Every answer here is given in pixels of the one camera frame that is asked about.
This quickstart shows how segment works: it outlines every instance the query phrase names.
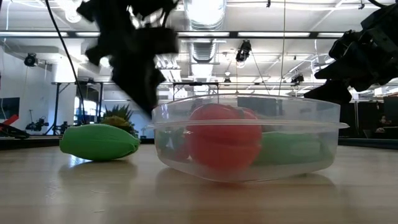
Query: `red object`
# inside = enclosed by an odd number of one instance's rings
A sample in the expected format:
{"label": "red object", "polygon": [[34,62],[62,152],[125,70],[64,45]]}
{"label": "red object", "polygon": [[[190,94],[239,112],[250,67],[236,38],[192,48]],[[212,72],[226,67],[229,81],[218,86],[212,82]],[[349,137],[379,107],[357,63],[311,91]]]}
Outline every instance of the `red object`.
{"label": "red object", "polygon": [[12,115],[9,119],[5,120],[3,124],[5,125],[12,125],[14,122],[16,122],[19,119],[18,115]]}
{"label": "red object", "polygon": [[[190,120],[257,119],[247,108],[209,104],[198,107]],[[242,170],[251,165],[261,150],[260,125],[188,126],[186,143],[192,159],[219,171]]]}

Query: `black cable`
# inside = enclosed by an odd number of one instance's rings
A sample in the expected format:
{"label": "black cable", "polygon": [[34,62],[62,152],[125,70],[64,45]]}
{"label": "black cable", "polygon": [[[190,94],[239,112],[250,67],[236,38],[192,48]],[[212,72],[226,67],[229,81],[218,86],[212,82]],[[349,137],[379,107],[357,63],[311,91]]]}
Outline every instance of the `black cable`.
{"label": "black cable", "polygon": [[55,29],[57,30],[57,33],[58,33],[58,36],[59,36],[59,38],[60,38],[60,40],[61,40],[63,49],[64,49],[64,51],[65,51],[65,53],[66,53],[66,55],[67,55],[67,57],[68,57],[70,66],[71,66],[71,68],[72,68],[73,76],[75,77],[75,80],[76,80],[77,90],[79,91],[79,96],[80,96],[80,101],[81,101],[81,107],[82,107],[82,110],[83,110],[83,124],[86,124],[84,98],[83,98],[83,94],[81,93],[81,88],[80,88],[79,81],[78,81],[78,79],[77,79],[77,74],[76,74],[76,71],[75,71],[75,66],[73,66],[72,58],[70,57],[70,54],[69,54],[67,45],[65,44],[65,41],[64,41],[63,38],[62,38],[62,34],[61,34],[61,32],[60,32],[60,29],[58,28],[57,22],[55,22],[54,15],[52,14],[52,11],[51,11],[51,7],[50,7],[49,0],[45,0],[45,5],[47,6],[47,10],[49,11],[52,24],[54,25]]}
{"label": "black cable", "polygon": [[378,3],[376,0],[369,0],[370,3],[374,4],[377,7],[386,7],[386,5],[383,5],[381,3]]}

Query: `ceiling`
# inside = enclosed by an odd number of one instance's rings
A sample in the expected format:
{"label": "ceiling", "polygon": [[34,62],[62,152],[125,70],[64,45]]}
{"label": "ceiling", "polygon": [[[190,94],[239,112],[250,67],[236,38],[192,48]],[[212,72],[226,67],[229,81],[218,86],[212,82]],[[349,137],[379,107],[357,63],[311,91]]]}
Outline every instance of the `ceiling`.
{"label": "ceiling", "polygon": [[[57,17],[57,24],[61,30],[97,31],[94,24],[89,24],[84,19],[71,23],[65,18],[65,11],[60,8],[59,1],[53,0],[51,6]],[[0,12],[0,30],[51,30],[53,24],[49,18],[47,9],[41,0],[3,0]],[[366,6],[359,10],[359,0],[287,0],[286,10],[284,1],[272,0],[270,8],[266,8],[267,1],[227,1],[226,15],[221,30],[227,31],[323,31],[344,32],[354,29],[361,30],[360,22],[375,8],[368,1]],[[379,2],[384,4],[394,3],[395,0]],[[168,25],[176,30],[188,30],[188,19],[183,7],[178,7],[168,20]],[[226,72],[230,73],[232,82],[261,82],[260,75],[270,83],[280,82],[280,78],[289,82],[289,78],[296,73],[305,77],[305,82],[314,83],[311,63],[308,59],[316,59],[323,63],[328,59],[327,53],[335,40],[295,40],[295,39],[252,39],[253,54],[246,60],[243,68],[237,68],[234,61],[236,49],[241,45],[241,39],[219,40],[214,67],[209,81],[222,82]],[[75,58],[82,58],[83,50],[91,40],[66,39],[67,47]],[[52,46],[62,49],[58,39],[7,39],[9,45],[18,46]],[[182,81],[192,80],[189,48],[186,40],[180,40],[180,54],[177,56],[177,64],[180,67]],[[103,68],[99,73],[90,72],[90,69],[79,70],[79,76],[94,77],[99,80],[109,78],[111,70]],[[264,86],[240,85],[241,90],[262,89]]]}

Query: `table surface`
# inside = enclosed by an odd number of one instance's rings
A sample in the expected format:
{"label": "table surface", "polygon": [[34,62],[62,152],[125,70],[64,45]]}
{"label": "table surface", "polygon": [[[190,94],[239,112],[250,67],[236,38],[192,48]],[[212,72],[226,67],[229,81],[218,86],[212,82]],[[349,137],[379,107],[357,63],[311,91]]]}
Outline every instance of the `table surface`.
{"label": "table surface", "polygon": [[398,223],[398,151],[339,147],[312,174],[217,184],[163,165],[153,146],[92,163],[57,147],[0,151],[0,223]]}

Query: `clear plastic bowl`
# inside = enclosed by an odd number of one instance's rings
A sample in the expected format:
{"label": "clear plastic bowl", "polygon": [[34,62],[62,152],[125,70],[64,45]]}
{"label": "clear plastic bowl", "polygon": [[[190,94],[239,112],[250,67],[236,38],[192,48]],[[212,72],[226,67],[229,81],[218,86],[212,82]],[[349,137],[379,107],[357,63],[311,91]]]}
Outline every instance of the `clear plastic bowl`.
{"label": "clear plastic bowl", "polygon": [[252,94],[196,96],[153,110],[159,159],[218,182],[252,182],[329,167],[340,106]]}

